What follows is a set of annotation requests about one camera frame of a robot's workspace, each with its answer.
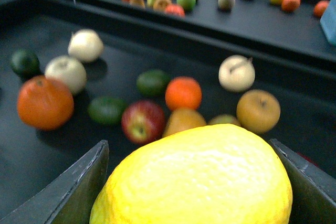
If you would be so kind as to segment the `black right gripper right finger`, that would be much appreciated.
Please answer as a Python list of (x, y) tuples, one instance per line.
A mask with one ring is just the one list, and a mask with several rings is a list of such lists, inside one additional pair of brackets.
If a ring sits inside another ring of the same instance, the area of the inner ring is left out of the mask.
[(335, 223), (335, 179), (277, 139), (269, 144), (280, 157), (292, 185), (290, 223)]

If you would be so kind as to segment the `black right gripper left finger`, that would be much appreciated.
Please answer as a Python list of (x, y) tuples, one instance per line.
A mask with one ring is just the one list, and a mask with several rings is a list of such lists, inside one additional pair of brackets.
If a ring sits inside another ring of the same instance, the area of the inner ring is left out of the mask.
[(108, 161), (109, 144), (101, 140), (1, 223), (89, 223), (93, 203), (106, 182)]

